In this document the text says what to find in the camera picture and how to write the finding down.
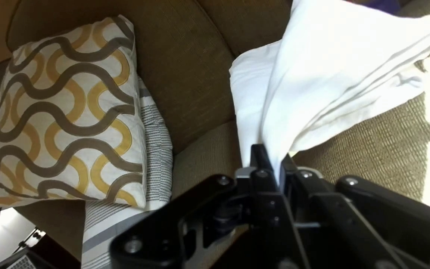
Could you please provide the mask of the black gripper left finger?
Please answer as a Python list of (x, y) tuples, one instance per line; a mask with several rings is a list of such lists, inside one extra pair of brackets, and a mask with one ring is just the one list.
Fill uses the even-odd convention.
[(235, 174), (214, 173), (149, 213), (110, 246), (111, 269), (191, 269), (238, 225), (247, 233), (225, 252), (229, 266), (280, 269), (295, 261), (292, 213), (261, 144)]

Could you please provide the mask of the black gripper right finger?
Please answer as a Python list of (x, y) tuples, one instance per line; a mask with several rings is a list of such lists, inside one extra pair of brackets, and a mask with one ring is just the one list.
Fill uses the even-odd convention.
[(282, 170), (295, 219), (340, 269), (430, 269), (428, 204), (353, 174), (328, 182), (289, 156)]

